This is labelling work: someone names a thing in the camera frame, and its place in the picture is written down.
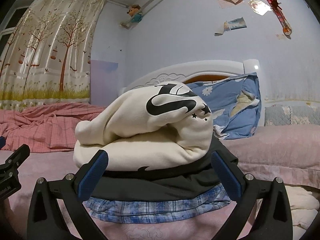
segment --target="paper on wall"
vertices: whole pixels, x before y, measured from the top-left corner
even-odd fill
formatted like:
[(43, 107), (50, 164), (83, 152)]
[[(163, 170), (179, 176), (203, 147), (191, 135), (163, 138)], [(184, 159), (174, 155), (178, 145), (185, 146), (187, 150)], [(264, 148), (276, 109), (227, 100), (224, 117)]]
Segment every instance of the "paper on wall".
[(219, 6), (222, 9), (236, 6), (242, 2), (243, 0), (218, 0)]
[(264, 15), (267, 11), (271, 11), (270, 6), (265, 4), (263, 1), (250, 0), (248, 3), (252, 10), (259, 15)]
[(247, 25), (243, 19), (243, 17), (229, 21), (229, 22), (225, 22), (223, 25), (219, 26), (217, 28), (217, 31), (214, 33), (215, 36), (220, 36), (222, 35), (224, 32), (228, 32), (231, 30), (236, 30), (236, 29), (241, 29), (241, 28), (246, 28)]

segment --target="light blue wall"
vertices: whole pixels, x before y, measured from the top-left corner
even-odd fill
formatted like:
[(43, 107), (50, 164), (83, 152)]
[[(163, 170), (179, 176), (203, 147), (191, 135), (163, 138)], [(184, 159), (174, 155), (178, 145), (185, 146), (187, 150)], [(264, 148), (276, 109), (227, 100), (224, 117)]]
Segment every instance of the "light blue wall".
[(127, 19), (126, 8), (106, 3), (99, 16), (93, 37), (91, 60), (118, 63), (117, 90), (124, 86), (128, 30), (120, 27)]
[[(161, 2), (129, 31), (125, 85), (177, 63), (255, 58), (266, 73), (269, 98), (320, 101), (320, 24), (304, 0), (278, 0), (291, 40), (276, 36), (282, 27), (273, 12), (260, 16), (244, 1), (226, 9), (216, 0)], [(214, 36), (217, 26), (239, 17), (247, 28)]]

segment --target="pink blanket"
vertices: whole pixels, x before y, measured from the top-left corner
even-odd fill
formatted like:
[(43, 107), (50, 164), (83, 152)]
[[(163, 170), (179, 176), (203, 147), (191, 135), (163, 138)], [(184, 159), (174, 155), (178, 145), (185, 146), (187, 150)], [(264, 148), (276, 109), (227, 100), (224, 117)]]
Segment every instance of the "pink blanket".
[(91, 121), (104, 109), (89, 104), (56, 103), (30, 107), (22, 113), (0, 110), (0, 136), (7, 141), (2, 150), (15, 151), (25, 143), (33, 153), (73, 151), (77, 123)]

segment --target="blue pillowcase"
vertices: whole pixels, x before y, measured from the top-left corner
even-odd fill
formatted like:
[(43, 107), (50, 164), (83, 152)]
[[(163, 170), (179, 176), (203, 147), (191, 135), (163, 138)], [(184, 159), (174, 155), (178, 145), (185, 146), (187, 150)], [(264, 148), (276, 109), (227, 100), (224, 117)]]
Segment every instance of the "blue pillowcase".
[(195, 82), (187, 86), (211, 109), (216, 137), (230, 140), (254, 134), (261, 112), (257, 73), (219, 81)]

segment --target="curtain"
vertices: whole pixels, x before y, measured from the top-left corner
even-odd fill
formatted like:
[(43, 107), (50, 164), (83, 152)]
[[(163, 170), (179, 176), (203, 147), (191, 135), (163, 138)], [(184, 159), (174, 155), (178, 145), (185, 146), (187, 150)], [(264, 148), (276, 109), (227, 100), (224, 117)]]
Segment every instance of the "curtain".
[(104, 0), (35, 0), (0, 57), (0, 109), (88, 103), (93, 33)]

